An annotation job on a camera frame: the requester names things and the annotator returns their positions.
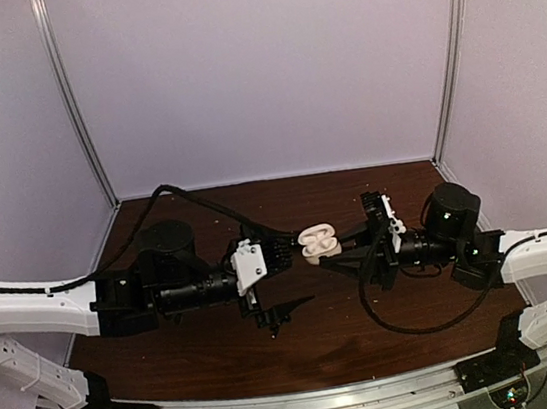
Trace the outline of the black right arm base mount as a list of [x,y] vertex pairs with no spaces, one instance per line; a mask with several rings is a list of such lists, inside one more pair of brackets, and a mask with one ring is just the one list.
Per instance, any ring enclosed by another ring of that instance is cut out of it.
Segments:
[[463,391],[488,388],[498,409],[522,409],[533,397],[527,371],[540,364],[540,356],[520,340],[520,315],[518,311],[501,319],[493,350],[455,365]]

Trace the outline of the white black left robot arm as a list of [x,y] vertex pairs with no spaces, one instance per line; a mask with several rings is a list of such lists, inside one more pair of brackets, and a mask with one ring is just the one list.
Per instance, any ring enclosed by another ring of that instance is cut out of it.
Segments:
[[62,409],[122,409],[111,401],[104,378],[51,362],[12,335],[129,337],[157,329],[161,318],[229,303],[278,335],[307,300],[263,309],[256,286],[292,267],[291,242],[250,229],[241,237],[231,242],[221,263],[212,265],[196,255],[191,226],[167,220],[135,236],[137,256],[127,269],[103,269],[72,282],[0,283],[0,374]]

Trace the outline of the white earbud charging case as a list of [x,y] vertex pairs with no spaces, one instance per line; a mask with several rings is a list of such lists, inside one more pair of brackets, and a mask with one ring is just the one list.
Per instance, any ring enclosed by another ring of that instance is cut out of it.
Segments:
[[336,237],[336,231],[329,223],[313,225],[301,231],[297,238],[302,256],[309,264],[316,266],[319,261],[341,254],[342,246]]

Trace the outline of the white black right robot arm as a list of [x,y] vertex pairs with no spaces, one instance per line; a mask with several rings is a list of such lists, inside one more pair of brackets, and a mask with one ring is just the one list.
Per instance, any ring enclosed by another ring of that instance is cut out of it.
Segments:
[[[388,195],[365,193],[363,224],[344,236],[330,224],[313,226],[298,241],[306,260],[353,277],[361,295],[371,285],[390,290],[403,269],[449,267],[454,281],[480,294],[469,309],[447,323],[398,327],[379,318],[366,301],[361,304],[388,331],[435,334],[465,320],[494,288],[547,275],[547,228],[483,231],[477,222],[480,204],[481,199],[465,187],[443,182],[426,198],[419,227],[409,228],[392,209]],[[547,344],[547,300],[540,304],[529,300],[511,319],[517,339],[506,338],[488,357],[488,367],[497,377],[513,375],[526,359],[525,347],[536,350]]]

